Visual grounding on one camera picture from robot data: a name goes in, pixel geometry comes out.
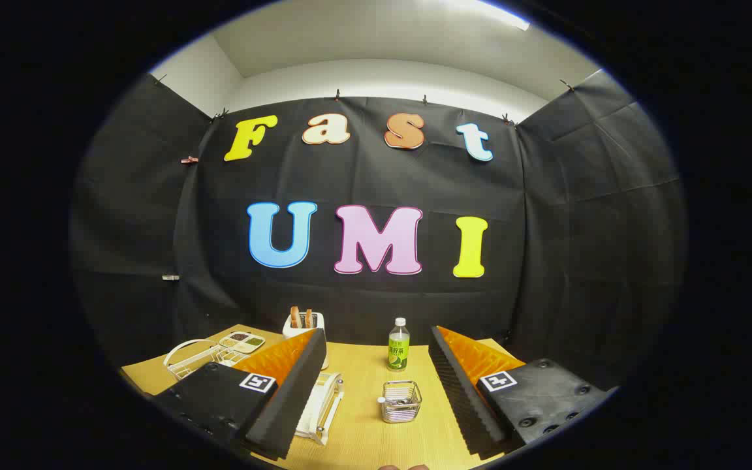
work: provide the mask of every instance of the black backdrop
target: black backdrop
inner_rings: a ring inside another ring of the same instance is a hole
[[[211,120],[151,75],[93,137],[72,194],[70,246],[84,313],[119,366],[164,354],[173,312],[173,232],[187,168]]]
[[[385,123],[398,112],[426,122],[417,149],[385,145]],[[347,116],[352,136],[306,145],[307,121],[325,113]],[[278,124],[253,154],[224,161],[236,123],[269,115]],[[489,134],[489,163],[465,150],[455,128],[466,122]],[[179,164],[188,154],[200,162]],[[268,104],[211,121],[147,77],[99,132],[78,181],[80,292],[119,365],[240,322],[278,330],[298,304],[325,313],[330,340],[382,344],[403,316],[415,344],[428,344],[430,325],[441,324],[497,339],[522,360],[552,357],[608,388],[653,341],[683,266],[683,200],[670,152],[605,72],[517,125],[358,97]],[[260,265],[248,250],[245,209],[280,206],[272,244],[284,249],[295,200],[319,207],[308,256],[284,270]],[[335,209],[346,204],[366,206],[380,228],[394,208],[420,208],[421,273],[335,273]],[[451,272],[462,216],[489,223],[478,279]]]
[[[330,112],[347,116],[350,139],[340,145],[306,145],[301,134],[308,120]],[[385,123],[398,112],[421,115],[426,122],[426,142],[417,149],[385,145]],[[269,115],[277,116],[278,124],[266,130],[253,154],[224,161],[235,124]],[[455,129],[465,122],[477,123],[489,134],[487,148],[495,154],[489,163],[466,152]],[[340,342],[383,344],[399,316],[407,319],[415,344],[428,344],[431,324],[475,337],[502,341],[508,336],[524,233],[522,169],[511,126],[468,110],[376,98],[269,104],[230,113],[215,125],[200,163],[185,182],[193,188],[185,195],[197,215],[194,223],[180,224],[176,247],[181,282],[192,286],[188,297],[203,290],[221,292],[229,302],[222,306],[231,308],[202,311],[192,309],[191,302],[183,305],[181,315],[189,318],[188,325],[196,325],[191,334],[206,336],[236,321],[277,331],[289,306],[296,304],[324,313],[328,339]],[[272,244],[286,249],[292,243],[286,207],[295,200],[317,203],[309,253],[284,270],[260,265],[248,251],[245,209],[254,202],[280,206]],[[379,229],[398,206],[420,208],[421,273],[389,274],[384,264],[376,273],[368,268],[353,275],[335,273],[342,245],[342,222],[335,210],[346,204],[366,206]],[[477,279],[452,274],[460,253],[456,220],[461,216],[489,223],[481,252],[486,273]],[[206,270],[199,272],[197,266]],[[184,294],[181,290],[180,302]],[[214,318],[214,312],[220,316]]]

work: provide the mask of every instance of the letter u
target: letter u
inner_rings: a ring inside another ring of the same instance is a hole
[[[287,211],[294,217],[292,246],[286,251],[272,247],[272,222],[280,207],[274,202],[257,202],[248,206],[248,251],[251,258],[269,268],[292,268],[304,261],[309,252],[309,218],[319,207],[315,202],[293,202]]]

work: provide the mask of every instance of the green tea bottle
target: green tea bottle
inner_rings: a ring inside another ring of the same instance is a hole
[[[405,327],[405,319],[397,318],[396,326],[388,335],[388,369],[391,371],[405,371],[408,366],[408,346],[411,334]]]

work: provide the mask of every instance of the pink letter m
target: pink letter m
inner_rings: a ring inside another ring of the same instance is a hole
[[[423,270],[417,262],[417,223],[423,218],[418,208],[396,208],[379,232],[370,212],[364,206],[340,206],[335,211],[343,224],[341,260],[335,264],[339,274],[357,274],[362,270],[358,261],[361,247],[364,259],[375,273],[391,250],[385,265],[391,274],[417,274]]]

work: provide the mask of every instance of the green label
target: green label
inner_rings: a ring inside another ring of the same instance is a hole
[[[406,336],[402,341],[388,339],[388,367],[390,369],[405,369],[408,366],[408,345],[411,339]]]

